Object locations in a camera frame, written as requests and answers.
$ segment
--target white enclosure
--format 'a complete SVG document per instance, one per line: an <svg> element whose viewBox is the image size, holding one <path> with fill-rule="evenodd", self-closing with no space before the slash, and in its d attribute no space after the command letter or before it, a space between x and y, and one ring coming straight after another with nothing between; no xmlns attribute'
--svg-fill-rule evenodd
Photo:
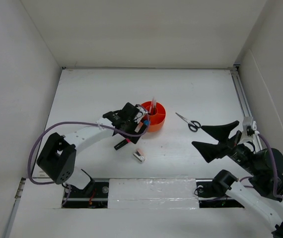
<svg viewBox="0 0 283 238"><path fill-rule="evenodd" d="M22 0L60 66L232 67L266 0Z"/></svg>
<svg viewBox="0 0 283 238"><path fill-rule="evenodd" d="M228 157L206 163L191 142L216 141L203 130L190 131L175 115L182 113L203 125L242 122L244 115L230 70L64 69L47 128L60 121L95 121L127 101L142 103L153 95L166 110L165 124L159 132L148 133L136 145L129 143L118 151L113 146L123 138L115 135L76 157L75 165L93 178L113 178L107 209L61 208L62 186L36 186L27 181L10 238L68 238L70 234L82 237L88 232L101 238L110 234L122 238L130 238L132 234L139 238L157 238L158 234L235 238L237 232L241 238L270 238L270 231L248 209L233 209L230 212L235 219L232 219L226 217L229 213L225 208L199 208L198 197L194 195L196 179L213 178L222 169L238 178L248 176ZM65 125L52 132L67 134L80 128L81 125ZM146 154L142 164L132 156L136 148ZM38 166L33 175L37 181L45 179ZM231 228L220 232L222 216L223 225ZM187 231L185 222L195 227L200 224L201 228Z"/></svg>
<svg viewBox="0 0 283 238"><path fill-rule="evenodd" d="M283 152L283 0L274 2L240 68L253 115L273 147Z"/></svg>

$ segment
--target white table surface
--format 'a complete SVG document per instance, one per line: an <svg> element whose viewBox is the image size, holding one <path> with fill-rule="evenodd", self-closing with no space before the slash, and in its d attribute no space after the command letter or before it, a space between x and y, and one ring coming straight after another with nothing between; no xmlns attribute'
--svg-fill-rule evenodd
<svg viewBox="0 0 283 238"><path fill-rule="evenodd" d="M119 151L113 146L122 140L120 136L105 139L84 150L77 157L76 165L93 178L189 177L187 181L191 181L192 178L213 178L221 169L238 177L247 175L229 158L207 164L191 142L215 141L202 130L190 132L186 123L175 115L179 112L204 125L242 121L228 70L63 70L47 126L64 120L95 121L105 112L121 109L126 102L142 103L153 96L167 112L160 132L147 134L137 145L129 144ZM80 126L61 126L57 132L65 134L78 128ZM146 153L143 164L131 156L137 147ZM36 166L34 176L40 175L43 173ZM118 183L118 189L122 189L122 184ZM247 210L198 208L198 201L188 197L188 192L184 195L187 199L184 209L161 205L157 209L156 203L145 208L141 205L143 201L134 202L138 207L124 203L125 209L119 205L115 209L63 209L63 192L61 186L38 186L27 180L10 238L272 237L262 221Z"/></svg>
<svg viewBox="0 0 283 238"><path fill-rule="evenodd" d="M238 177L247 175L229 158L206 163L191 142L216 141L202 130L189 131L187 124L175 115L178 112L202 125L242 122L243 114L229 70L66 69L47 127L66 120L95 122L127 102L140 104L153 96L166 109L161 131L148 133L136 145L130 143L118 151L113 146L123 140L120 135L104 139L80 153L75 165L93 178L213 178L221 169ZM81 127L64 125L52 133L67 134ZM143 164L132 156L136 148L146 154ZM33 175L46 177L37 165Z"/></svg>

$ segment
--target black base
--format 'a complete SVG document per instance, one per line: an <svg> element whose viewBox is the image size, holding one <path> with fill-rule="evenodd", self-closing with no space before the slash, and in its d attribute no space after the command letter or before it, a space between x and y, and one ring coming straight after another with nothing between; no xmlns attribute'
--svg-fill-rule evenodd
<svg viewBox="0 0 283 238"><path fill-rule="evenodd" d="M197 189L195 191L195 195L198 197L205 197L205 198L210 198L210 197L215 197L215 193L211 191L210 189L207 189L210 187L212 182L212 179L207 179L205 181L196 181L197 183Z"/></svg>
<svg viewBox="0 0 283 238"><path fill-rule="evenodd" d="M222 199L210 202L209 200L200 200L200 208L228 208L228 207L242 207L244 206L233 198Z"/></svg>
<svg viewBox="0 0 283 238"><path fill-rule="evenodd" d="M69 196L68 201L63 206L64 208L107 208L108 192L103 193L102 189L104 187L109 188L108 179L95 180L95 185L93 191L95 195L92 197L93 193L90 195L84 195L77 192L72 192Z"/></svg>

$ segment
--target scissors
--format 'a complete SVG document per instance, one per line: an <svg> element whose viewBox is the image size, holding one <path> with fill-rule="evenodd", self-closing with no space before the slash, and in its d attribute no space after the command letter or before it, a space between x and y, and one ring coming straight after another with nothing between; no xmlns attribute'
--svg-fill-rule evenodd
<svg viewBox="0 0 283 238"><path fill-rule="evenodd" d="M176 113L182 120L184 120L186 123L188 123L188 127L190 131L197 132L198 129L201 128L201 124L196 120L188 120L181 116L180 114Z"/></svg>

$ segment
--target white wall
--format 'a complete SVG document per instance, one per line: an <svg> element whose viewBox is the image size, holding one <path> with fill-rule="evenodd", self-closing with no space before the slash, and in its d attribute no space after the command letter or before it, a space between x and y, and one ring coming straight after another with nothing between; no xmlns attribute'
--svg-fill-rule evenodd
<svg viewBox="0 0 283 238"><path fill-rule="evenodd" d="M283 0L273 3L240 76L261 133L283 152Z"/></svg>
<svg viewBox="0 0 283 238"><path fill-rule="evenodd" d="M266 0L21 0L60 66L232 67Z"/></svg>
<svg viewBox="0 0 283 238"><path fill-rule="evenodd" d="M0 0L0 237L60 68L19 0Z"/></svg>

